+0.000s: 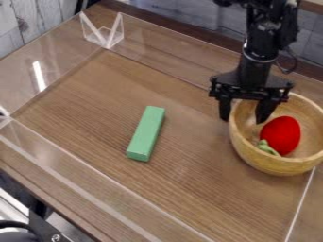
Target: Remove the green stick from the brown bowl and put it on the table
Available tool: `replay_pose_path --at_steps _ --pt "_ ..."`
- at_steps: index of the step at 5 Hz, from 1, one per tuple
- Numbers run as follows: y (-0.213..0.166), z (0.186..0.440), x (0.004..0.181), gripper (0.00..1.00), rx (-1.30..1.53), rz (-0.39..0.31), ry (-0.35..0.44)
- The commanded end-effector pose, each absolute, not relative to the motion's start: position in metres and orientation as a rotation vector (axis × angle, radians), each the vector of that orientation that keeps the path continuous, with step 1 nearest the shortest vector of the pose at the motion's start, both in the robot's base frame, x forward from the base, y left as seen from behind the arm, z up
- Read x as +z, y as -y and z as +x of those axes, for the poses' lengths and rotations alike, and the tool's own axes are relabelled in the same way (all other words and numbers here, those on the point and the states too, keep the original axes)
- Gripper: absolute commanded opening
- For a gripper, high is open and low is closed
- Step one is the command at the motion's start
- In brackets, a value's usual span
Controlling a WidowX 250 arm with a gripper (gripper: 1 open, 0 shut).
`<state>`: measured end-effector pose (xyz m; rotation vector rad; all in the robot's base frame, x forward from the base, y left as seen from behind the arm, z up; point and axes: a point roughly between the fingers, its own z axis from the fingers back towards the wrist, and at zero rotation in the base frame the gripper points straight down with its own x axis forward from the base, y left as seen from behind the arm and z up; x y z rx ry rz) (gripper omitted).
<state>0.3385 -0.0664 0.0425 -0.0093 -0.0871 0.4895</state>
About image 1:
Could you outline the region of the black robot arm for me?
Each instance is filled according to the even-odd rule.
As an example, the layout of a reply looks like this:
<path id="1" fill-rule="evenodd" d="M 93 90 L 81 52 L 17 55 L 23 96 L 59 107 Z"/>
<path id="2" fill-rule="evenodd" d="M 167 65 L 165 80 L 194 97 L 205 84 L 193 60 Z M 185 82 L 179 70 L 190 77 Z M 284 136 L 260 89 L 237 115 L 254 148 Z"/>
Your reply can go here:
<path id="1" fill-rule="evenodd" d="M 282 102 L 289 101 L 294 83 L 270 74 L 280 52 L 288 51 L 294 58 L 290 69 L 298 65 L 290 50 L 300 33 L 298 11 L 302 0 L 214 0 L 222 7 L 241 5 L 246 9 L 246 35 L 242 57 L 237 69 L 210 78 L 209 96 L 219 102 L 219 118 L 230 119 L 234 99 L 257 100 L 257 123 L 269 119 Z"/>

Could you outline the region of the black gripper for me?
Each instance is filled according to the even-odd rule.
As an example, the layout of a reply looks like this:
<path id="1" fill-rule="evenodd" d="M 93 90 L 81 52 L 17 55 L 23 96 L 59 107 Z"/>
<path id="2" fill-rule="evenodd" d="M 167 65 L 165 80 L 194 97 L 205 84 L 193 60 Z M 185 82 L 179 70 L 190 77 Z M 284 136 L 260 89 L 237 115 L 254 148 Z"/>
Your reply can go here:
<path id="1" fill-rule="evenodd" d="M 277 101 L 289 101 L 289 92 L 294 88 L 294 83 L 290 80 L 273 75 L 262 84 L 248 82 L 248 86 L 244 86 L 238 70 L 211 76 L 210 82 L 209 96 L 219 101 L 221 119 L 223 121 L 230 119 L 233 99 L 262 100 L 256 110 L 258 124 L 265 123 L 274 113 L 280 105 Z"/>

